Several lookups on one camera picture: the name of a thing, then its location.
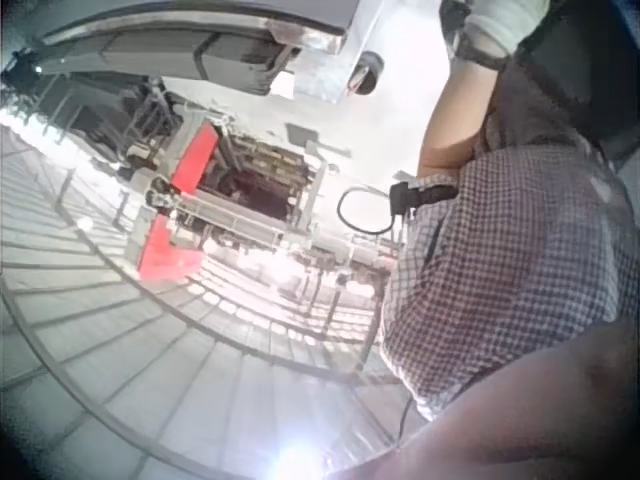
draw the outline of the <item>metal bar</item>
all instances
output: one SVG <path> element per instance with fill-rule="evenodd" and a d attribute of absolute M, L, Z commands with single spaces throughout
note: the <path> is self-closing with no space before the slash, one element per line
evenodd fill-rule
<path fill-rule="evenodd" d="M 318 299 L 318 294 L 320 293 L 320 288 L 322 287 L 322 277 L 324 275 L 324 270 L 318 270 L 318 279 L 316 281 L 316 288 L 313 291 L 313 296 L 311 297 L 311 301 L 309 302 L 309 306 L 307 307 L 306 316 L 311 316 L 311 310 L 313 310 L 313 305 L 316 303 Z"/>
<path fill-rule="evenodd" d="M 309 190 L 309 195 L 307 196 L 307 201 L 304 204 L 304 209 L 302 210 L 300 220 L 298 221 L 297 227 L 303 232 L 309 230 L 309 225 L 311 224 L 311 218 L 313 215 L 313 208 L 315 206 L 316 199 L 318 198 L 318 193 L 320 193 L 320 187 L 322 186 L 324 176 L 329 166 L 329 162 L 327 162 L 327 160 L 323 158 L 322 155 L 320 155 L 317 146 L 311 142 L 307 144 L 307 148 L 305 149 L 305 156 L 307 155 L 311 155 L 319 159 L 321 164 L 320 168 L 316 172 L 315 178 L 313 179 L 311 189 Z"/>
<path fill-rule="evenodd" d="M 58 364 L 53 356 L 47 351 L 46 347 L 38 336 L 29 328 L 22 312 L 18 308 L 17 304 L 11 298 L 10 291 L 7 289 L 4 279 L 0 278 L 0 292 L 5 299 L 5 304 L 9 313 L 12 315 L 14 321 L 18 325 L 20 332 L 25 337 L 25 340 L 33 350 L 34 354 L 49 370 L 52 377 L 60 384 L 60 386 L 66 390 L 66 392 L 83 408 L 88 410 L 90 414 L 98 422 L 104 425 L 108 430 L 112 431 L 115 435 L 127 442 L 135 449 L 145 451 L 149 453 L 153 458 L 160 462 L 171 465 L 183 472 L 194 475 L 203 479 L 237 479 L 247 480 L 246 477 L 240 475 L 232 475 L 227 472 L 222 472 L 216 469 L 205 467 L 204 465 L 195 462 L 188 457 L 178 454 L 168 448 L 159 445 L 156 442 L 151 441 L 146 436 L 131 429 L 116 417 L 111 415 L 109 411 L 103 406 L 95 402 L 89 397 L 82 389 L 80 389 L 75 382 L 71 379 L 70 375 Z"/>
<path fill-rule="evenodd" d="M 327 318 L 324 321 L 324 325 L 322 326 L 322 335 L 325 337 L 327 333 L 329 333 L 329 327 L 331 326 L 331 321 L 333 320 L 333 315 L 336 312 L 336 307 L 338 306 L 338 302 L 340 301 L 341 296 L 342 296 L 342 288 L 336 288 L 336 291 L 333 294 L 333 299 L 331 300 L 331 306 L 329 307 L 329 312 L 327 313 Z"/>
<path fill-rule="evenodd" d="M 194 298 L 190 298 L 189 300 L 181 303 L 179 305 L 179 308 L 184 307 L 185 305 L 193 302 L 195 299 Z M 133 327 L 129 328 L 128 330 L 125 330 L 124 332 L 119 333 L 118 335 L 115 335 L 114 337 L 111 337 L 107 340 L 104 340 L 92 347 L 87 348 L 86 350 L 83 350 L 81 352 L 76 353 L 75 355 L 72 355 L 71 357 L 65 358 L 64 360 L 61 360 L 59 363 L 60 365 L 66 365 L 68 363 L 74 362 L 76 360 L 79 360 L 87 355 L 90 355 L 94 352 L 97 352 L 98 350 L 101 350 L 105 347 L 108 347 L 109 345 L 117 342 L 118 340 L 123 339 L 124 337 L 128 336 L 128 335 L 132 335 L 133 333 L 137 332 L 138 330 L 141 330 L 142 328 L 146 327 L 147 325 L 151 325 L 152 323 L 160 320 L 161 318 L 165 317 L 166 313 L 165 312 L 161 312 L 158 315 L 155 315 L 151 318 L 148 318 L 146 320 L 143 320 L 142 322 L 140 322 L 137 325 L 134 325 Z M 47 373 L 47 369 L 44 368 L 43 366 L 40 366 L 38 368 L 36 368 L 35 370 L 31 370 L 30 372 L 26 372 L 22 375 L 19 375 L 17 377 L 12 378 L 11 380 L 9 380 L 6 383 L 3 383 L 2 386 L 0 387 L 0 392 L 6 392 L 8 390 L 11 390 L 19 385 L 22 385 L 25 382 L 28 382 L 30 380 L 33 380 L 34 378 L 39 377 L 40 375 L 43 375 Z"/>
<path fill-rule="evenodd" d="M 380 321 L 382 319 L 382 297 L 376 297 L 376 309 L 373 314 L 373 319 L 371 320 L 371 324 L 369 325 L 369 331 L 367 332 L 367 336 L 362 345 L 362 349 L 360 350 L 360 358 L 358 363 L 356 364 L 356 372 L 362 372 L 364 369 L 367 360 L 369 359 L 369 354 L 371 353 L 371 348 L 376 341 L 376 336 L 378 335 L 378 330 L 380 329 Z"/>
<path fill-rule="evenodd" d="M 69 91 L 65 93 L 64 97 L 62 97 L 62 100 L 60 100 L 60 102 L 56 106 L 56 109 L 47 118 L 47 123 L 45 124 L 44 129 L 42 130 L 42 136 L 45 136 L 47 134 L 47 131 L 51 126 L 51 123 L 53 123 L 53 121 L 58 117 L 58 115 L 60 115 L 60 111 L 62 110 L 62 107 L 64 107 L 67 104 L 67 101 L 69 100 L 69 98 L 71 98 L 71 95 L 73 95 L 73 89 L 69 89 Z"/>
<path fill-rule="evenodd" d="M 68 292 L 81 292 L 83 290 L 92 290 L 95 288 L 111 287 L 114 285 L 125 285 L 124 280 L 108 280 L 105 282 L 90 283 L 84 285 L 75 285 L 72 287 L 36 287 L 36 288 L 14 288 L 11 293 L 14 297 L 26 297 L 31 295 L 59 294 Z"/>
<path fill-rule="evenodd" d="M 158 433 L 153 437 L 155 441 L 159 441 L 162 438 L 162 436 L 164 435 L 165 431 L 169 427 L 169 424 L 171 423 L 171 421 L 175 417 L 176 413 L 178 413 L 178 410 L 182 406 L 182 403 L 184 402 L 184 399 L 187 397 L 188 393 L 191 391 L 191 388 L 193 387 L 193 384 L 196 382 L 196 380 L 198 379 L 198 377 L 202 373 L 202 370 L 204 370 L 204 367 L 207 364 L 207 362 L 209 361 L 209 358 L 211 358 L 211 354 L 213 353 L 213 350 L 215 349 L 215 345 L 216 345 L 215 343 L 213 343 L 211 345 L 211 348 L 209 349 L 207 354 L 204 356 L 204 358 L 202 359 L 200 364 L 197 366 L 193 376 L 191 377 L 191 379 L 187 383 L 187 388 L 185 388 L 184 391 L 180 394 L 180 396 L 178 397 L 178 400 L 176 401 L 175 405 L 171 408 L 171 411 L 169 412 L 169 415 L 167 415 L 167 418 L 165 418 L 165 420 L 162 422 L 162 425 L 160 426 L 160 429 L 158 430 Z M 143 455 L 142 457 L 140 457 L 140 460 L 138 461 L 138 464 L 136 465 L 136 468 L 134 469 L 134 471 L 129 476 L 129 480 L 137 480 L 138 478 L 140 478 L 140 474 L 142 473 L 142 470 L 144 469 L 144 467 L 147 464 L 148 460 L 149 460 L 149 455 Z"/>
<path fill-rule="evenodd" d="M 120 219 L 122 218 L 122 214 L 124 213 L 124 209 L 127 208 L 127 203 L 129 203 L 129 196 L 131 194 L 129 192 L 124 192 L 122 195 L 122 200 L 120 201 L 120 205 L 118 206 L 118 211 L 116 212 L 116 216 L 113 218 L 112 225 L 122 226 L 120 225 Z"/>
<path fill-rule="evenodd" d="M 76 111 L 73 113 L 73 115 L 71 115 L 71 117 L 69 117 L 69 121 L 65 124 L 64 128 L 60 132 L 60 136 L 58 137 L 58 140 L 56 140 L 56 143 L 58 145 L 60 145 L 62 143 L 62 140 L 64 140 L 64 137 L 67 136 L 67 132 L 69 131 L 71 126 L 74 124 L 74 122 L 78 119 L 78 117 L 80 116 L 80 112 L 82 111 L 83 108 L 84 108 L 84 106 L 82 106 L 82 105 L 79 106 L 76 109 Z"/>
<path fill-rule="evenodd" d="M 64 219 L 68 224 L 70 224 L 70 225 L 74 224 L 73 218 L 69 215 L 69 213 L 61 205 L 54 206 L 54 208 L 56 209 L 56 211 L 60 215 L 60 217 L 62 219 Z M 83 231 L 76 230 L 76 235 L 82 241 L 86 242 L 88 245 L 95 246 L 93 241 Z M 139 284 L 138 282 L 136 282 L 132 278 L 128 277 L 123 272 L 122 268 L 118 264 L 116 264 L 112 259 L 110 259 L 107 255 L 105 255 L 99 249 L 96 250 L 96 256 L 98 258 L 100 258 L 109 268 L 111 268 L 115 272 L 119 273 L 123 278 L 125 278 L 125 280 L 127 280 L 132 286 L 134 286 L 144 296 L 147 296 L 148 298 L 152 299 L 154 302 L 156 302 L 158 305 L 160 305 L 167 312 L 171 313 L 173 316 L 175 316 L 179 320 L 183 321 L 184 323 L 186 323 L 189 326 L 193 326 L 194 328 L 196 328 L 200 332 L 204 333 L 205 335 L 208 335 L 208 336 L 212 337 L 215 340 L 218 340 L 218 341 L 220 341 L 220 342 L 222 342 L 222 343 L 224 343 L 224 344 L 226 344 L 226 345 L 228 345 L 228 346 L 230 346 L 230 347 L 232 347 L 232 348 L 234 348 L 236 350 L 241 351 L 245 355 L 251 355 L 253 357 L 262 359 L 262 360 L 264 360 L 266 362 L 274 363 L 274 364 L 283 366 L 283 367 L 288 368 L 288 369 L 293 370 L 293 371 L 297 371 L 297 372 L 300 372 L 300 373 L 305 373 L 307 375 L 311 375 L 311 376 L 314 376 L 314 377 L 317 377 L 317 378 L 322 378 L 322 379 L 325 379 L 325 380 L 328 380 L 328 381 L 337 382 L 337 383 L 347 383 L 347 384 L 353 384 L 353 385 L 371 384 L 371 383 L 378 384 L 378 383 L 381 383 L 383 381 L 385 382 L 385 384 L 388 383 L 388 382 L 392 382 L 394 384 L 398 383 L 397 378 L 393 377 L 392 375 L 389 375 L 389 377 L 377 376 L 375 378 L 366 378 L 366 377 L 353 375 L 352 373 L 333 372 L 333 371 L 330 371 L 330 370 L 325 369 L 325 368 L 314 367 L 314 366 L 311 366 L 311 365 L 295 362 L 293 360 L 280 358 L 280 357 L 277 357 L 275 355 L 266 354 L 265 352 L 260 351 L 260 350 L 258 350 L 256 348 L 252 348 L 252 347 L 248 347 L 246 345 L 243 345 L 241 342 L 233 340 L 233 339 L 231 339 L 231 338 L 229 338 L 229 337 L 227 337 L 227 336 L 225 336 L 223 334 L 220 334 L 219 332 L 213 330 L 212 328 L 206 327 L 205 325 L 202 325 L 199 322 L 196 322 L 195 320 L 193 320 L 192 318 L 190 318 L 187 315 L 183 314 L 181 311 L 179 311 L 178 309 L 176 309 L 172 305 L 170 305 L 167 302 L 163 301 L 162 299 L 158 298 L 153 292 L 148 290 L 146 287 L 144 287 L 143 285 Z"/>
<path fill-rule="evenodd" d="M 142 124 L 142 126 L 140 127 L 140 130 L 142 130 L 143 132 L 146 130 L 146 128 L 149 126 L 149 124 L 151 123 L 151 120 L 153 120 L 153 118 L 156 116 L 156 114 L 160 114 L 160 121 L 162 120 L 162 111 L 159 105 L 155 105 L 153 107 L 153 110 L 151 110 L 151 112 L 149 113 L 149 116 L 147 117 L 147 119 L 144 121 L 144 123 Z"/>
<path fill-rule="evenodd" d="M 211 293 L 215 293 L 217 296 L 220 297 L 221 300 L 227 300 L 231 303 L 238 303 L 237 301 L 234 301 L 232 299 L 230 299 L 229 297 L 227 297 L 226 295 L 224 295 L 222 292 L 220 292 L 219 290 L 216 290 L 214 288 L 211 288 L 208 285 L 205 285 L 203 282 L 193 279 L 190 279 L 191 282 L 195 285 L 199 285 L 200 287 L 204 288 L 206 291 L 211 292 Z M 323 336 L 323 334 L 315 332 L 314 330 L 311 330 L 307 327 L 304 327 L 302 325 L 296 325 L 295 323 L 289 323 L 286 320 L 279 320 L 277 318 L 273 318 L 270 316 L 267 316 L 264 312 L 260 311 L 257 308 L 253 308 L 249 305 L 243 305 L 242 306 L 245 310 L 253 313 L 254 315 L 258 315 L 266 320 L 268 320 L 270 323 L 275 323 L 277 325 L 282 325 L 283 327 L 293 330 L 295 332 L 301 333 L 303 335 L 309 335 L 310 337 L 313 337 L 316 340 L 333 340 L 336 341 L 338 343 L 347 343 L 347 344 L 360 344 L 361 341 L 358 339 L 353 339 L 353 338 L 342 338 L 342 337 L 326 337 Z"/>
<path fill-rule="evenodd" d="M 380 440 L 382 443 L 390 447 L 396 444 L 396 439 L 389 430 L 387 430 L 384 425 L 380 422 L 378 417 L 371 411 L 371 409 L 362 401 L 362 399 L 358 396 L 354 389 L 350 388 L 349 393 L 351 394 L 351 398 L 354 400 L 354 403 L 357 405 L 358 410 L 363 414 L 364 419 L 373 427 L 373 430 L 378 433 Z"/>
<path fill-rule="evenodd" d="M 2 267 L 14 270 L 110 270 L 107 265 L 42 265 L 39 263 L 16 262 L 2 262 Z"/>
<path fill-rule="evenodd" d="M 302 287 L 302 293 L 300 294 L 300 299 L 304 300 L 304 296 L 307 294 L 307 288 L 309 288 L 309 279 L 310 279 L 310 275 L 307 272 L 307 274 L 304 276 L 304 287 Z"/>
<path fill-rule="evenodd" d="M 49 91 L 53 88 L 53 85 L 56 83 L 56 81 L 58 80 L 59 76 L 60 76 L 59 74 L 58 75 L 54 75 L 54 77 L 51 79 L 51 81 L 49 81 L 49 83 L 47 84 L 47 86 L 45 87 L 43 92 L 38 97 L 38 100 L 36 100 L 36 102 L 31 106 L 31 108 L 27 112 L 27 115 L 26 115 L 26 117 L 24 119 L 24 124 L 25 125 L 29 124 L 29 118 L 31 118 L 31 115 L 33 115 L 35 113 L 35 111 L 38 109 L 38 107 L 42 103 L 42 100 L 44 100 L 44 98 L 47 96 Z"/>
<path fill-rule="evenodd" d="M 73 182 L 73 176 L 76 174 L 76 168 L 77 167 L 73 167 L 67 170 L 67 175 L 64 177 L 64 182 L 62 183 L 62 187 L 60 187 L 60 193 L 58 193 L 58 198 L 56 199 L 56 203 L 58 205 L 62 205 L 64 196 L 67 194 L 67 190 L 69 190 L 71 182 Z"/>
<path fill-rule="evenodd" d="M 33 252 L 47 252 L 47 253 L 62 253 L 62 254 L 70 254 L 78 257 L 92 257 L 93 252 L 81 252 L 78 250 L 73 250 L 70 248 L 47 248 L 47 247 L 38 247 L 33 245 L 25 245 L 24 243 L 10 242 L 10 241 L 2 241 L 0 245 L 7 248 L 16 248 L 19 250 L 30 250 Z"/>
<path fill-rule="evenodd" d="M 124 132 L 122 133 L 122 137 L 124 139 L 127 138 L 127 135 L 129 134 L 129 130 L 133 130 L 134 133 L 136 133 L 136 135 L 141 136 L 134 127 L 136 123 L 138 123 L 138 120 L 140 120 L 140 116 L 142 115 L 142 113 L 145 111 L 147 106 L 151 103 L 152 99 L 153 99 L 153 95 L 148 94 L 145 97 L 145 99 L 142 101 L 142 105 L 140 105 L 140 107 L 138 107 L 138 109 L 134 112 L 133 117 L 131 118 L 131 121 L 129 122 L 127 127 L 124 129 Z"/>
<path fill-rule="evenodd" d="M 224 457 L 225 457 L 224 455 L 225 448 L 229 443 L 228 438 L 229 438 L 229 429 L 231 426 L 231 413 L 233 410 L 233 406 L 235 405 L 235 398 L 238 395 L 238 384 L 240 383 L 240 376 L 242 373 L 241 371 L 242 371 L 243 363 L 244 363 L 244 356 L 241 356 L 238 359 L 238 372 L 234 377 L 233 385 L 231 386 L 231 392 L 229 393 L 229 402 L 226 408 L 225 422 L 224 422 L 224 426 L 222 427 L 222 437 L 219 442 L 220 450 L 218 450 L 218 455 L 216 456 L 216 466 L 218 468 L 222 467 L 222 464 L 224 462 Z"/>
<path fill-rule="evenodd" d="M 38 322 L 34 324 L 29 324 L 30 328 L 34 331 L 42 330 L 43 328 L 53 327 L 55 325 L 63 325 L 65 323 L 72 322 L 73 320 L 79 320 L 83 317 L 94 315 L 97 313 L 107 312 L 109 310 L 113 310 L 115 308 L 126 307 L 133 303 L 144 300 L 142 295 L 129 299 L 129 300 L 120 300 L 119 302 L 110 303 L 109 305 L 104 305 L 102 307 L 91 308 L 89 310 L 83 310 L 81 312 L 71 313 L 69 315 L 63 315 L 62 317 L 53 318 L 51 320 L 46 320 L 44 322 Z M 2 331 L 3 335 L 11 335 L 14 333 L 18 333 L 18 329 L 16 326 L 11 326 L 9 328 L 5 328 Z"/>
<path fill-rule="evenodd" d="M 165 347 L 155 356 L 153 357 L 151 360 L 149 360 L 140 370 L 138 370 L 136 373 L 134 373 L 131 377 L 129 377 L 122 385 L 120 385 L 118 388 L 116 388 L 101 404 L 101 406 L 105 406 L 108 405 L 110 402 L 112 402 L 118 395 L 120 395 L 129 385 L 131 385 L 133 382 L 135 382 L 138 378 L 140 378 L 140 376 L 142 376 L 147 370 L 149 370 L 149 368 L 151 368 L 153 366 L 154 363 L 156 363 L 158 360 L 160 360 L 169 350 L 171 350 L 173 348 L 173 346 L 178 343 L 178 341 L 180 341 L 182 338 L 184 338 L 184 336 L 187 334 L 187 332 L 189 331 L 189 329 L 185 329 L 184 332 L 182 332 L 180 335 L 178 335 L 176 338 L 174 338 L 173 340 L 171 340 L 167 345 L 165 345 Z M 73 435 L 78 429 L 80 429 L 86 422 L 87 420 L 89 420 L 90 416 L 89 414 L 87 414 L 86 412 L 83 412 L 81 415 L 81 418 L 78 418 L 78 420 L 76 420 L 75 422 L 73 422 L 73 424 L 71 425 L 71 428 L 65 429 L 64 435 L 61 435 L 60 438 L 56 438 L 57 443 L 53 444 L 53 442 L 51 442 L 47 447 L 45 452 L 46 453 L 51 453 L 53 450 L 55 450 L 58 446 L 62 445 L 62 443 L 69 438 L 71 435 Z"/>

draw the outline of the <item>metal rod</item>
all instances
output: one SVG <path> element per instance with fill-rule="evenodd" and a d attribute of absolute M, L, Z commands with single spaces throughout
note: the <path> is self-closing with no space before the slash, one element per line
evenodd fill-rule
<path fill-rule="evenodd" d="M 138 370 L 135 374 L 133 374 L 131 377 L 129 377 L 124 383 L 122 383 L 115 391 L 113 391 L 111 393 L 111 395 L 109 395 L 101 404 L 101 406 L 105 406 L 108 405 L 109 403 L 111 403 L 113 400 L 115 400 L 115 398 L 120 395 L 129 385 L 131 385 L 133 382 L 135 382 L 138 378 L 140 378 L 140 376 L 142 376 L 142 374 L 144 374 L 146 371 L 148 371 L 158 360 L 160 360 L 169 350 L 171 350 L 173 348 L 173 346 L 178 343 L 182 338 L 184 338 L 184 336 L 187 334 L 187 332 L 189 331 L 189 329 L 185 329 L 180 335 L 178 335 L 176 338 L 174 338 L 173 340 L 171 340 L 167 345 L 165 345 L 165 347 L 158 353 L 156 354 L 155 357 L 153 357 L 151 360 L 149 360 L 146 365 L 144 365 L 140 370 Z M 73 424 L 72 424 L 72 428 L 69 428 L 67 430 L 65 430 L 63 432 L 63 435 L 61 435 L 61 437 L 56 438 L 57 443 L 54 444 L 53 442 L 51 442 L 48 447 L 46 448 L 45 452 L 46 453 L 51 453 L 53 450 L 55 450 L 57 447 L 59 447 L 60 445 L 62 445 L 62 443 L 69 438 L 71 435 L 73 435 L 77 430 L 79 430 L 89 419 L 91 418 L 91 416 L 87 413 L 87 412 L 83 412 L 81 417 L 78 418 Z"/>
<path fill-rule="evenodd" d="M 116 216 L 113 217 L 113 226 L 122 226 L 120 225 L 120 218 L 122 218 L 122 214 L 124 213 L 124 209 L 127 208 L 127 203 L 129 202 L 129 192 L 124 192 L 122 195 L 122 200 L 120 201 L 120 205 L 118 206 L 118 211 L 116 212 Z"/>
<path fill-rule="evenodd" d="M 58 193 L 56 204 L 62 205 L 64 196 L 67 194 L 67 190 L 69 190 L 69 187 L 71 186 L 71 182 L 73 182 L 73 176 L 76 174 L 76 168 L 77 167 L 73 167 L 67 170 L 67 176 L 64 177 L 64 182 L 62 182 L 62 187 L 60 187 L 60 193 Z"/>
<path fill-rule="evenodd" d="M 356 372 L 362 372 L 365 364 L 367 363 L 367 360 L 369 359 L 371 348 L 373 348 L 373 344 L 376 341 L 376 336 L 378 335 L 378 330 L 380 329 L 381 319 L 382 319 L 382 297 L 377 296 L 376 309 L 373 313 L 371 324 L 369 325 L 369 331 L 367 332 L 367 336 L 364 339 L 364 343 L 362 344 L 362 349 L 360 350 L 360 358 L 355 368 Z"/>
<path fill-rule="evenodd" d="M 300 215 L 300 220 L 298 221 L 298 229 L 305 232 L 309 229 L 309 225 L 311 224 L 313 208 L 315 206 L 316 199 L 318 198 L 318 194 L 320 193 L 320 187 L 322 186 L 324 176 L 329 166 L 329 162 L 327 162 L 326 159 L 322 158 L 322 156 L 318 153 L 317 150 L 318 148 L 315 144 L 312 144 L 312 145 L 307 144 L 307 149 L 305 151 L 305 156 L 312 155 L 321 161 L 320 168 L 316 172 L 316 176 L 313 179 L 313 183 L 311 184 L 311 189 L 309 190 L 309 195 L 307 196 L 307 201 L 304 204 L 304 209 L 302 210 L 302 214 Z"/>
<path fill-rule="evenodd" d="M 304 287 L 302 287 L 302 293 L 300 294 L 300 298 L 304 300 L 304 296 L 307 294 L 307 288 L 309 288 L 309 279 L 311 276 L 309 272 L 304 276 Z"/>
<path fill-rule="evenodd" d="M 189 300 L 180 303 L 178 305 L 178 308 L 184 307 L 187 304 L 193 302 L 194 300 L 196 300 L 196 298 L 190 298 Z M 65 358 L 64 360 L 60 361 L 60 365 L 66 365 L 69 364 L 71 362 L 75 362 L 76 360 L 80 360 L 83 357 L 86 357 L 87 355 L 90 355 L 94 352 L 97 352 L 98 350 L 101 350 L 103 348 L 108 347 L 109 345 L 117 342 L 118 340 L 123 339 L 124 337 L 127 337 L 129 335 L 134 334 L 135 332 L 137 332 L 138 330 L 141 330 L 142 328 L 146 327 L 147 325 L 151 325 L 152 323 L 157 322 L 158 320 L 160 320 L 161 318 L 165 317 L 166 313 L 165 312 L 161 312 L 158 315 L 154 315 L 151 318 L 148 318 L 146 320 L 143 320 L 142 322 L 140 322 L 137 325 L 134 325 L 133 327 L 125 330 L 124 332 L 119 333 L 118 335 L 111 337 L 107 340 L 104 340 L 100 343 L 97 343 L 96 345 L 87 348 L 86 350 L 83 350 L 81 352 L 76 353 L 75 355 L 72 355 L 71 357 Z M 0 387 L 0 392 L 6 392 L 9 391 L 19 385 L 22 385 L 23 383 L 26 383 L 30 380 L 33 380 L 34 378 L 37 378 L 43 374 L 47 373 L 47 369 L 44 366 L 40 366 L 38 368 L 36 368 L 35 370 L 31 370 L 29 372 L 26 372 L 22 375 L 19 375 L 17 377 L 14 377 L 12 379 L 10 379 L 9 381 L 5 382 L 2 384 L 2 387 Z"/>
<path fill-rule="evenodd" d="M 178 397 L 178 400 L 176 400 L 176 403 L 174 404 L 174 406 L 169 411 L 169 415 L 167 415 L 167 418 L 165 418 L 164 421 L 162 422 L 162 425 L 160 426 L 160 429 L 158 430 L 158 433 L 156 435 L 154 435 L 153 439 L 156 442 L 159 441 L 162 438 L 162 436 L 164 435 L 164 432 L 169 427 L 169 424 L 171 423 L 173 418 L 176 416 L 176 413 L 178 413 L 178 410 L 182 406 L 182 403 L 184 402 L 184 399 L 187 397 L 188 393 L 191 391 L 191 388 L 193 387 L 193 384 L 196 382 L 196 380 L 198 379 L 198 377 L 200 376 L 200 374 L 204 370 L 205 365 L 209 361 L 209 358 L 211 357 L 211 354 L 213 353 L 213 350 L 215 349 L 215 346 L 216 346 L 216 344 L 214 342 L 211 345 L 211 348 L 209 349 L 209 351 L 202 358 L 202 361 L 200 362 L 200 364 L 198 364 L 198 366 L 196 367 L 196 370 L 195 370 L 194 374 L 191 376 L 191 378 L 187 382 L 187 387 L 180 394 L 180 396 Z M 144 467 L 147 464 L 148 460 L 149 460 L 149 455 L 148 454 L 142 455 L 140 457 L 140 460 L 138 461 L 138 464 L 136 465 L 136 468 L 133 470 L 131 475 L 129 475 L 129 480 L 137 480 L 138 478 L 140 478 L 140 474 L 142 473 L 142 470 L 144 470 Z"/>
<path fill-rule="evenodd" d="M 74 124 L 74 122 L 78 119 L 78 117 L 80 116 L 80 112 L 82 111 L 83 108 L 84 108 L 84 106 L 82 106 L 82 105 L 79 106 L 76 109 L 76 111 L 73 113 L 73 115 L 71 115 L 71 117 L 69 117 L 69 121 L 65 124 L 64 128 L 60 132 L 60 136 L 58 137 L 58 140 L 56 140 L 56 143 L 58 145 L 60 145 L 62 143 L 62 140 L 64 140 L 64 137 L 67 136 L 67 132 L 69 131 L 71 126 Z"/>
<path fill-rule="evenodd" d="M 341 295 L 342 295 L 342 288 L 336 288 L 336 291 L 333 294 L 333 299 L 331 300 L 331 306 L 329 306 L 329 313 L 327 313 L 327 318 L 324 321 L 324 325 L 322 326 L 323 336 L 326 336 L 327 333 L 329 332 L 329 327 L 331 326 L 333 315 L 336 313 L 336 307 L 338 306 L 338 302 L 340 301 Z"/>
<path fill-rule="evenodd" d="M 318 278 L 316 280 L 316 289 L 313 291 L 313 296 L 311 297 L 311 301 L 309 302 L 309 306 L 307 307 L 306 316 L 311 316 L 311 311 L 313 310 L 313 305 L 316 303 L 318 299 L 318 294 L 320 293 L 320 288 L 322 287 L 322 276 L 324 275 L 324 270 L 318 270 Z"/>
<path fill-rule="evenodd" d="M 56 80 L 58 80 L 58 77 L 60 76 L 60 74 L 55 75 L 51 81 L 49 81 L 49 83 L 47 84 L 47 86 L 45 87 L 44 91 L 40 94 L 40 96 L 38 97 L 38 100 L 36 100 L 36 102 L 31 106 L 31 108 L 29 109 L 29 111 L 27 112 L 27 116 L 24 119 L 24 124 L 27 125 L 29 123 L 29 118 L 31 118 L 31 115 L 33 115 L 35 113 L 35 111 L 37 110 L 37 108 L 40 106 L 40 104 L 42 103 L 42 100 L 44 100 L 44 98 L 47 96 L 47 94 L 49 93 L 49 91 L 53 88 L 53 85 L 56 83 Z"/>
<path fill-rule="evenodd" d="M 60 100 L 60 102 L 58 103 L 58 106 L 56 107 L 56 109 L 49 116 L 49 118 L 47 118 L 47 123 L 45 124 L 44 129 L 42 130 L 43 136 L 47 134 L 47 131 L 49 130 L 49 127 L 51 126 L 51 124 L 58 117 L 58 115 L 60 115 L 60 111 L 62 110 L 62 107 L 64 107 L 67 104 L 67 101 L 69 100 L 69 98 L 71 98 L 71 95 L 73 95 L 73 89 L 70 89 L 67 93 L 65 93 L 64 97 L 62 97 L 62 100 Z"/>

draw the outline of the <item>bright light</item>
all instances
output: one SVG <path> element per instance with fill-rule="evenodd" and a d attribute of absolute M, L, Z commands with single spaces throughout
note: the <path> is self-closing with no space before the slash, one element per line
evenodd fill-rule
<path fill-rule="evenodd" d="M 271 83 L 271 92 L 273 95 L 279 95 L 289 100 L 293 100 L 293 94 L 296 87 L 296 77 L 291 72 L 282 71 Z"/>
<path fill-rule="evenodd" d="M 363 285 L 362 283 L 358 283 L 354 280 L 347 282 L 347 292 L 367 298 L 373 297 L 376 293 L 372 285 Z"/>
<path fill-rule="evenodd" d="M 82 217 L 76 222 L 76 226 L 83 232 L 88 232 L 93 228 L 93 220 L 89 217 Z"/>
<path fill-rule="evenodd" d="M 202 250 L 204 250 L 204 253 L 206 253 L 207 255 L 213 255 L 217 249 L 218 244 L 212 238 L 207 238 L 202 244 Z"/>
<path fill-rule="evenodd" d="M 251 249 L 246 255 L 238 257 L 238 266 L 246 270 L 263 267 L 265 273 L 276 283 L 285 283 L 294 276 L 304 275 L 304 266 L 288 257 L 283 250 L 272 253 L 267 250 Z"/>
<path fill-rule="evenodd" d="M 271 470 L 270 480 L 320 480 L 324 475 L 322 457 L 306 447 L 285 450 Z"/>
<path fill-rule="evenodd" d="M 322 286 L 323 287 L 329 287 L 329 288 L 335 288 L 336 286 L 336 279 L 338 278 L 338 274 L 336 272 L 329 272 L 329 273 L 325 273 L 322 276 Z"/>

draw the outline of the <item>wristwatch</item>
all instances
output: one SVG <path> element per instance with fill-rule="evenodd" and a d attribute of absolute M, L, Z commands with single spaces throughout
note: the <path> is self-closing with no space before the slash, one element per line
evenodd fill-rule
<path fill-rule="evenodd" d="M 466 60 L 467 62 L 477 63 L 478 65 L 491 70 L 501 71 L 509 61 L 509 56 L 496 57 L 475 47 L 469 36 L 464 31 L 460 32 L 458 35 L 455 52 L 456 58 Z"/>

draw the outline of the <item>plaid shirt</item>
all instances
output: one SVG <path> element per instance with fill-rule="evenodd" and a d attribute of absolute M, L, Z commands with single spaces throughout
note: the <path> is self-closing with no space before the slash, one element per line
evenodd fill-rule
<path fill-rule="evenodd" d="M 421 180 L 459 194 L 416 211 L 387 286 L 382 355 L 427 418 L 479 376 L 640 311 L 624 187 L 576 135 L 525 127 L 512 146 L 498 120 L 459 183 Z"/>

